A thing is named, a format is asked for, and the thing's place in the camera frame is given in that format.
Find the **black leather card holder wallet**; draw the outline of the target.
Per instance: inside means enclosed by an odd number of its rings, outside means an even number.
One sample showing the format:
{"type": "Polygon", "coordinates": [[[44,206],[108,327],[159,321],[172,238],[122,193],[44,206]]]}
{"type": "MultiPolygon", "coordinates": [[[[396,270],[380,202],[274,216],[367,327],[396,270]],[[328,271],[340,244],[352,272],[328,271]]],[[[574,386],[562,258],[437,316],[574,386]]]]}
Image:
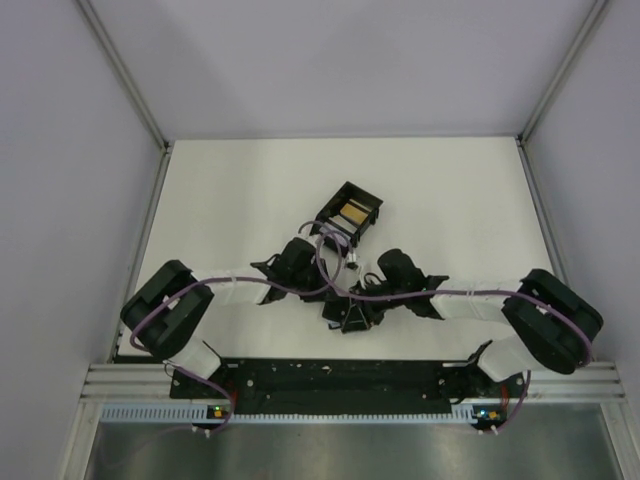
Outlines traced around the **black leather card holder wallet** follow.
{"type": "Polygon", "coordinates": [[[347,334],[370,330],[383,321],[384,314],[367,302],[337,297],[324,304],[322,317],[330,330],[347,334]]]}

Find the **black plastic card tray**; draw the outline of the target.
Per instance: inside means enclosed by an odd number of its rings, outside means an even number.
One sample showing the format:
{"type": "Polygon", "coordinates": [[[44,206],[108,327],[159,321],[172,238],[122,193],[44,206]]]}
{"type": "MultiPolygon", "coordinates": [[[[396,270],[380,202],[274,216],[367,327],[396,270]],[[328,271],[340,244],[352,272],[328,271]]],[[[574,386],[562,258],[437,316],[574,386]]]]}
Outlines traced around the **black plastic card tray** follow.
{"type": "Polygon", "coordinates": [[[345,182],[315,217],[311,234],[336,231],[342,248],[356,248],[362,236],[373,226],[383,200],[352,182],[345,182]]]}

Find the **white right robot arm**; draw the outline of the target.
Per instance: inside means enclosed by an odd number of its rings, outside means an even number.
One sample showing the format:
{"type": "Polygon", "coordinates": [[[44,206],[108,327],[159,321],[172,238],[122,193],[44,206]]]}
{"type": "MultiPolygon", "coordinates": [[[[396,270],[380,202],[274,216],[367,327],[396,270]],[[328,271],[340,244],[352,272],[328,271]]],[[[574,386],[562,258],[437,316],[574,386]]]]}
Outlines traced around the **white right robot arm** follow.
{"type": "Polygon", "coordinates": [[[380,280],[361,278],[349,289],[370,319],[404,307],[422,318],[511,328],[508,336],[486,340],[470,356],[474,365],[466,380],[478,395],[492,394],[517,373],[550,370],[570,375],[592,360],[603,318],[547,270],[534,268],[502,282],[456,280],[424,274],[400,249],[382,254],[378,268],[380,280]]]}

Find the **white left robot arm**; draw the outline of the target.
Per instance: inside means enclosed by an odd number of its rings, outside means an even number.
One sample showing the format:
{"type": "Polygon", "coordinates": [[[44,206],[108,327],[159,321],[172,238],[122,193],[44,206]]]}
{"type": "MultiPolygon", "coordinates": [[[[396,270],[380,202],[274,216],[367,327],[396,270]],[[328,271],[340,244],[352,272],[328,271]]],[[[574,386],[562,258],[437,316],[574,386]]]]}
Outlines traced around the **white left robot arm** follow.
{"type": "Polygon", "coordinates": [[[125,303],[120,320],[131,331],[133,347],[192,374],[205,396],[226,387],[218,353],[196,335],[208,308],[237,304],[268,305],[292,293],[321,301],[328,287],[316,263],[314,238],[296,236],[281,253],[248,268],[197,273],[169,260],[125,303]]]}

